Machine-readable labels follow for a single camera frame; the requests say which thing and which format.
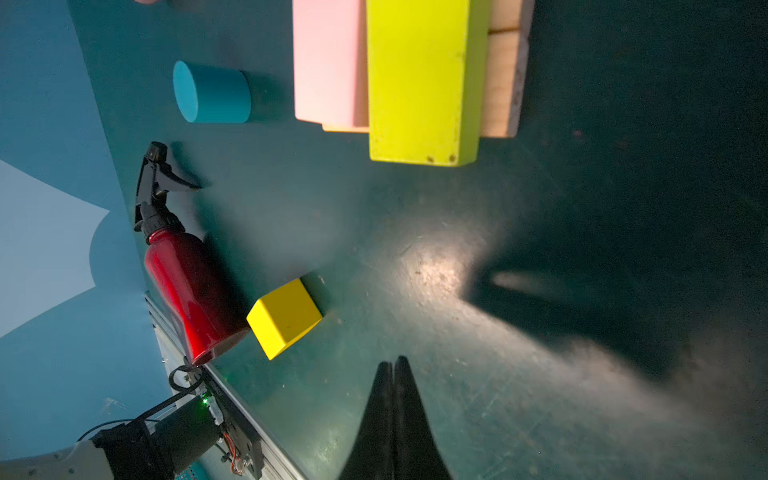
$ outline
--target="yellow-green rectangular block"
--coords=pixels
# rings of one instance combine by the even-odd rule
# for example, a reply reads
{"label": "yellow-green rectangular block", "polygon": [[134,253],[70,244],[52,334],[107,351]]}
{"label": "yellow-green rectangular block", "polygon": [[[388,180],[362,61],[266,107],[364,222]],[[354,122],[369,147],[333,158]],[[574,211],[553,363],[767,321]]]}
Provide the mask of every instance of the yellow-green rectangular block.
{"label": "yellow-green rectangular block", "polygon": [[261,297],[247,319],[271,360],[305,336],[323,315],[301,280],[296,279]]}
{"label": "yellow-green rectangular block", "polygon": [[489,0],[368,0],[371,159],[477,158]]}

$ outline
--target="pink block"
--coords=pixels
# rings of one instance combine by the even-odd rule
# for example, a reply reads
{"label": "pink block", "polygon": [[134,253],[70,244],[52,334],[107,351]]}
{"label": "pink block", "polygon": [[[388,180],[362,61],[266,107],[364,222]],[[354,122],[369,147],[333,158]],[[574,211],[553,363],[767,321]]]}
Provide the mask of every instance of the pink block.
{"label": "pink block", "polygon": [[293,0],[296,118],[368,125],[365,0]]}

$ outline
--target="black spray nozzle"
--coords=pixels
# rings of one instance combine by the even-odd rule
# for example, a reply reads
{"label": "black spray nozzle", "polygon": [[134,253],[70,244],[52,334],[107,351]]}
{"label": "black spray nozzle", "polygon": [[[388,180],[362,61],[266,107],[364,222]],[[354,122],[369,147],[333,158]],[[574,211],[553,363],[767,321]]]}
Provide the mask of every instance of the black spray nozzle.
{"label": "black spray nozzle", "polygon": [[178,177],[171,170],[170,165],[166,163],[167,154],[168,147],[154,141],[149,145],[141,162],[139,182],[136,186],[134,230],[143,231],[147,238],[160,227],[176,224],[180,226],[178,218],[165,206],[166,194],[169,191],[183,192],[200,188]]}

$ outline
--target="green tabletop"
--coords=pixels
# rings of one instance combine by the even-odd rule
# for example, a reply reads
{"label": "green tabletop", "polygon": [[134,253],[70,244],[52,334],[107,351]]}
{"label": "green tabletop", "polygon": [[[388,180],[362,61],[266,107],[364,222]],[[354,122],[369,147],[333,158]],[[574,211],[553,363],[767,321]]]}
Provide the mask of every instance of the green tabletop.
{"label": "green tabletop", "polygon": [[[308,478],[338,475],[398,355],[455,478],[766,474],[750,5],[539,0],[520,133],[458,169],[293,118],[287,0],[70,6],[126,208],[169,144],[205,186],[169,205],[243,302],[301,276],[325,314],[272,362],[252,336],[214,362]],[[184,121],[176,60],[245,71],[252,120]]]}

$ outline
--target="spray bottle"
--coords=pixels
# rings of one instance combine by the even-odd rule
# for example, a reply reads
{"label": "spray bottle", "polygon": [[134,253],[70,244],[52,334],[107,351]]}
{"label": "spray bottle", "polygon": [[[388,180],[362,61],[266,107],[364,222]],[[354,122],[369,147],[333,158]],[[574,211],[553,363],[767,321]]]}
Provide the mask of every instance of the spray bottle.
{"label": "spray bottle", "polygon": [[184,231],[165,206],[169,191],[199,187],[179,178],[166,163],[167,147],[152,142],[144,155],[136,189],[134,230],[149,248],[144,265],[163,300],[174,311],[187,358],[199,366],[226,352],[247,333],[228,289],[199,238]]}

